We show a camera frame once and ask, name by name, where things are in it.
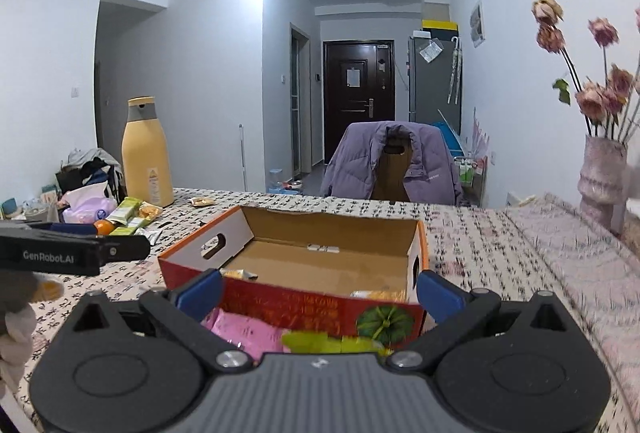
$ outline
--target pink flower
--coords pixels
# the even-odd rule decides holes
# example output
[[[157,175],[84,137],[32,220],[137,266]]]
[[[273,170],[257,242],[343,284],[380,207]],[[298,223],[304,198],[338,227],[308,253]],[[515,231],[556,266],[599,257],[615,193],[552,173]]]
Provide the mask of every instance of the pink flower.
[[[594,82],[586,82],[581,92],[575,94],[580,112],[593,122],[601,122],[607,112],[602,97],[603,89]]]
[[[555,25],[558,23],[558,18],[562,19],[562,7],[556,0],[535,0],[531,12],[538,23]]]
[[[603,48],[620,42],[618,39],[618,31],[609,23],[607,18],[597,18],[594,21],[589,21],[589,30],[593,34],[596,43]]]
[[[611,88],[605,88],[602,92],[602,102],[607,113],[617,115],[626,104],[626,98],[618,95]]]
[[[551,54],[559,54],[560,50],[564,49],[564,36],[561,30],[546,23],[540,24],[536,41],[540,48],[544,48]]]
[[[610,88],[617,95],[625,98],[631,92],[631,85],[634,82],[634,76],[626,70],[618,68],[615,64],[611,67],[609,77],[607,77],[607,88]]]

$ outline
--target refrigerator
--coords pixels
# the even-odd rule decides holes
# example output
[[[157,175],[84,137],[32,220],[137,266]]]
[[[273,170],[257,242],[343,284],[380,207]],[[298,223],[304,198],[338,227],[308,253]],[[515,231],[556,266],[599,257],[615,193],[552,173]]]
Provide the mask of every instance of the refrigerator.
[[[444,122],[438,113],[440,110],[452,129],[460,134],[462,79],[459,88],[454,81],[449,100],[451,74],[454,73],[455,43],[438,40],[444,50],[428,63],[420,52],[428,47],[431,39],[409,39],[409,121],[423,124]]]

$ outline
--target floor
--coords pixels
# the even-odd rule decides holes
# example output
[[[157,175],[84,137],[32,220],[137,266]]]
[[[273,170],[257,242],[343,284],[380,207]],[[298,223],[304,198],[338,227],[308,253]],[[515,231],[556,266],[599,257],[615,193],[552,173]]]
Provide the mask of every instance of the floor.
[[[326,166],[320,162],[312,171],[302,177],[302,190],[307,196],[320,196],[320,187]]]

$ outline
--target puffer jacket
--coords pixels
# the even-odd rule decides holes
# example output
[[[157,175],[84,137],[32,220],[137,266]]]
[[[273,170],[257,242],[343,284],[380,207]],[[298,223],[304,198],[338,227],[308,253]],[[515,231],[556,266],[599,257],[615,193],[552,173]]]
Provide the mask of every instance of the puffer jacket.
[[[368,200],[390,136],[409,137],[411,141],[413,154],[403,182],[409,200],[447,206],[460,203],[460,178],[442,133],[437,127],[415,122],[350,124],[327,166],[321,196]]]

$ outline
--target dark brown door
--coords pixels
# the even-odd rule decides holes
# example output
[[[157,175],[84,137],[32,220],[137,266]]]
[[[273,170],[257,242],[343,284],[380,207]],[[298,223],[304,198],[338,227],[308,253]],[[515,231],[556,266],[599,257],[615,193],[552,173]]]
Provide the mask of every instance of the dark brown door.
[[[393,41],[324,43],[324,162],[353,122],[396,119]]]

